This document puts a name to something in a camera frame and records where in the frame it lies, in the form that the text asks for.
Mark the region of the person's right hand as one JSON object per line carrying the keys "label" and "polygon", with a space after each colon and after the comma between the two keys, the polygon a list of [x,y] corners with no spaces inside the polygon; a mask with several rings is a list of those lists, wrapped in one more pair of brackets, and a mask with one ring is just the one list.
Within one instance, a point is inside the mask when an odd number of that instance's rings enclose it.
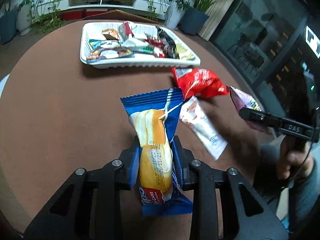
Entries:
{"label": "person's right hand", "polygon": [[314,167],[314,159],[309,153],[311,142],[286,135],[280,145],[280,156],[276,163],[279,179],[288,179],[295,174],[298,178],[307,178]]}

